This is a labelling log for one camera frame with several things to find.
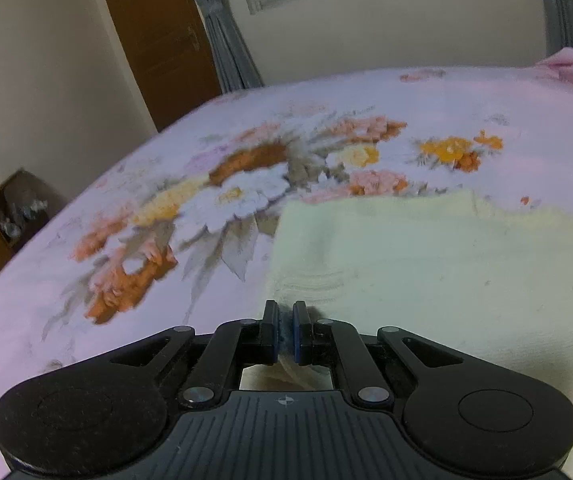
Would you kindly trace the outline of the pale yellow-green small garment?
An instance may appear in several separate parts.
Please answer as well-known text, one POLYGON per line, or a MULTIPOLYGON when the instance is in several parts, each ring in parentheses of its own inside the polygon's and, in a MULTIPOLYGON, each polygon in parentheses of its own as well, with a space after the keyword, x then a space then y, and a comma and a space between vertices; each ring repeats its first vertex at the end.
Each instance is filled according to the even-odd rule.
POLYGON ((293 202, 264 288, 371 332, 396 325, 573 396, 573 214, 471 192, 293 202))

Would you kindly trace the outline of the pink floral bed sheet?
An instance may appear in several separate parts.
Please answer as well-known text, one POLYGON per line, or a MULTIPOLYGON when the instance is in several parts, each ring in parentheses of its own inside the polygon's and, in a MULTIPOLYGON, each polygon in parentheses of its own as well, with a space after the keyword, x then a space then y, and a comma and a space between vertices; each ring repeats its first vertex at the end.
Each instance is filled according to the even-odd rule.
POLYGON ((573 214, 573 85, 536 66, 420 68, 221 96, 108 170, 0 273, 0 396, 170 326, 259 315, 290 203, 459 192, 573 214))

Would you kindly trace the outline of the dark wooden side cabinet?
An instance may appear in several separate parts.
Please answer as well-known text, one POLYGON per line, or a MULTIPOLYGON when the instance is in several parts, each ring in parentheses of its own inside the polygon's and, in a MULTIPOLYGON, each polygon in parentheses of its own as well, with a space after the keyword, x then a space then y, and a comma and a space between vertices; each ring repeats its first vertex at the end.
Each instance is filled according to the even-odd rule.
POLYGON ((25 169, 0 184, 0 272, 66 204, 63 195, 25 169))

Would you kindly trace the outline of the brown wooden door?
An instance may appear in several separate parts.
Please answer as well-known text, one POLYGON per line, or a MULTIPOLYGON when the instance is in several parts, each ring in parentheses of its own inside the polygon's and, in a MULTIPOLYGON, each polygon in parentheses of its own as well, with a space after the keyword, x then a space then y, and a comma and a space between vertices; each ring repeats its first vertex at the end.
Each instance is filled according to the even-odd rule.
POLYGON ((221 95, 194 0, 106 0, 157 130, 221 95))

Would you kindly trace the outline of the grey curtain left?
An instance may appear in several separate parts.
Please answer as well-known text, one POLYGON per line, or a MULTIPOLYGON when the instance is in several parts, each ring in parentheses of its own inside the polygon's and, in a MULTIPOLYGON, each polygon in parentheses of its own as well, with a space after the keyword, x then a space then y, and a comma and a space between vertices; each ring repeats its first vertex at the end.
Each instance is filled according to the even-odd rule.
POLYGON ((262 77, 227 0, 194 0, 200 11, 224 93, 260 88, 262 77))

